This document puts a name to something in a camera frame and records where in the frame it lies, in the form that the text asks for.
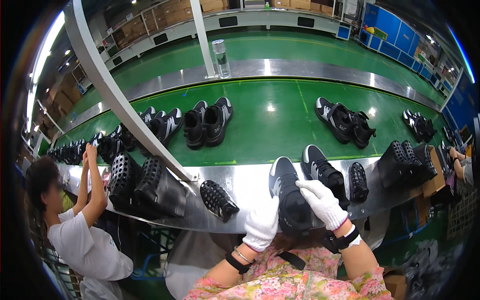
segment pink floral clothing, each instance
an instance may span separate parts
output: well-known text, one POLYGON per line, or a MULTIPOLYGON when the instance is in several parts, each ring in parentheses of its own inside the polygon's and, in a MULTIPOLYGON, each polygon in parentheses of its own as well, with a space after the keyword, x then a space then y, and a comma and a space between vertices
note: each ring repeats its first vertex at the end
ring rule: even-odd
POLYGON ((193 299, 393 299, 385 288, 383 268, 377 267, 353 280, 336 280, 340 254, 323 247, 289 250, 305 261, 299 271, 278 257, 283 250, 268 247, 255 258, 250 270, 233 287, 210 277, 197 280, 184 300, 193 299))

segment clear glass bottle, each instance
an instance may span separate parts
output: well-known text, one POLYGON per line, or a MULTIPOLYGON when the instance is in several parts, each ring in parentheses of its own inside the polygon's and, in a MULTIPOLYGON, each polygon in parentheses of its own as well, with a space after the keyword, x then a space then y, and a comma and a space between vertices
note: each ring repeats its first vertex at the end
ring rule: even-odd
POLYGON ((227 49, 223 39, 212 42, 213 53, 215 54, 216 66, 220 78, 230 77, 230 66, 227 59, 227 49))

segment wristband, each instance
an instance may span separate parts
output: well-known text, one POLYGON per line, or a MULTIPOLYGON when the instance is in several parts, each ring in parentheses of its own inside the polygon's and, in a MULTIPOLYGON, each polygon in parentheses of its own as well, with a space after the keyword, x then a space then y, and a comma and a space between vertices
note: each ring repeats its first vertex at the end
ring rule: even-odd
POLYGON ((232 253, 229 252, 225 255, 225 259, 232 267, 238 270, 240 275, 245 274, 250 269, 250 266, 255 262, 255 260, 253 260, 251 264, 243 265, 238 260, 233 258, 232 253))

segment worker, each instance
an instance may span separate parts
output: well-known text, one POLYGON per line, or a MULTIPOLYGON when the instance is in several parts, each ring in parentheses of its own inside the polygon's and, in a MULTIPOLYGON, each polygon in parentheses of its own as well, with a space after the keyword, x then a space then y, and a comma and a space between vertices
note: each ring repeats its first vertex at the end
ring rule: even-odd
MULTIPOLYGON (((355 232, 329 188, 318 180, 299 180, 296 185, 337 238, 355 232)), ((247 216, 243 243, 198 279, 184 299, 392 299, 385 288, 384 269, 360 235, 341 250, 348 281, 336 279, 340 254, 324 247, 290 251, 305 262, 303 270, 278 256, 283 249, 272 243, 278 202, 277 196, 257 202, 247 216)))
POLYGON ((93 227, 107 207, 107 199, 96 164, 96 148, 86 145, 77 203, 62 212, 59 170, 49 157, 32 163, 26 173, 27 194, 32 205, 43 216, 47 237, 62 260, 84 276, 80 283, 83 299, 122 299, 116 280, 133 271, 132 260, 117 249, 112 237, 93 227), (87 203, 88 170, 92 195, 87 203))
POLYGON ((458 152, 450 147, 450 157, 453 159, 456 183, 455 188, 458 194, 465 195, 475 189, 473 182, 472 158, 458 152))

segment curly hair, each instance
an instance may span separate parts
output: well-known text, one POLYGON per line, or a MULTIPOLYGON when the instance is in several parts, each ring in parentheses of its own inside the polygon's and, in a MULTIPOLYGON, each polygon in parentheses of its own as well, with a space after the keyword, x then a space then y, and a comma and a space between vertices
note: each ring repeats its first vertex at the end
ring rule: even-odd
POLYGON ((32 205, 40 212, 46 210, 41 198, 42 193, 48 191, 52 182, 58 181, 59 175, 57 165, 48 156, 42 156, 27 169, 25 176, 27 195, 32 205))

